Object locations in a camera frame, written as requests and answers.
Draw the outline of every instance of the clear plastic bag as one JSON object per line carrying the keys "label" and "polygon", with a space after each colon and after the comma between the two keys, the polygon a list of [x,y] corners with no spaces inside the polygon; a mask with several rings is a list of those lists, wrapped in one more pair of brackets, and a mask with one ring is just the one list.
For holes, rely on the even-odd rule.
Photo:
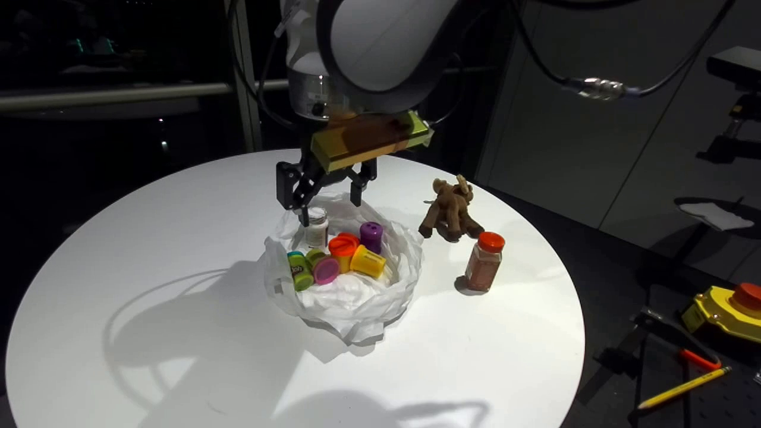
{"label": "clear plastic bag", "polygon": [[287,313],[326,326],[350,344],[372,341],[410,301],[420,270],[420,238],[407,225],[383,218],[367,205],[354,206],[346,196],[318,196],[313,205],[326,206],[329,232],[356,232],[363,220],[377,220],[383,225],[383,257],[388,258],[385,274],[377,280],[341,274],[329,284],[294,292],[287,249],[294,246],[300,220],[287,213],[281,234],[266,238],[266,287]]}

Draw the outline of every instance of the white wall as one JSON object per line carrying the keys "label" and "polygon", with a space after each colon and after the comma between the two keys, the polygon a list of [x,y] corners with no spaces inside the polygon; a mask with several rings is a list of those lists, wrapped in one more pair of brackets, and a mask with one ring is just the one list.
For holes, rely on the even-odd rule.
{"label": "white wall", "polygon": [[[552,68],[649,82],[681,59],[718,5],[719,0],[640,0],[608,11],[565,11],[527,1],[524,18]],[[615,104],[559,89],[516,48],[479,181],[642,246],[694,223],[673,206],[673,196],[741,195],[761,206],[761,161],[715,167],[694,158],[728,126],[728,108],[736,100],[728,81],[705,73],[703,59],[730,44],[761,48],[757,18],[761,1],[736,1],[680,88],[669,82],[654,98]],[[724,278],[754,244],[757,243],[730,238],[694,267]],[[752,267],[738,274],[761,280],[757,258],[747,263]]]}

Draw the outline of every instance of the white round table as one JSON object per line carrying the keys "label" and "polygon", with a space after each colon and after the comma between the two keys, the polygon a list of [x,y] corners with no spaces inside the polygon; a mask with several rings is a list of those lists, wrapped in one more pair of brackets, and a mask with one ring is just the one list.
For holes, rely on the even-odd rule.
{"label": "white round table", "polygon": [[[19,428],[552,428],[577,389],[585,332],[568,270],[511,206],[471,213],[507,238],[488,295],[461,295],[471,238],[422,244],[408,312],[372,346],[283,313],[262,284],[277,230],[276,161],[201,164],[79,229],[38,270],[6,346]],[[383,157],[363,199],[415,230],[432,179]],[[350,183],[321,195],[346,193]]]}

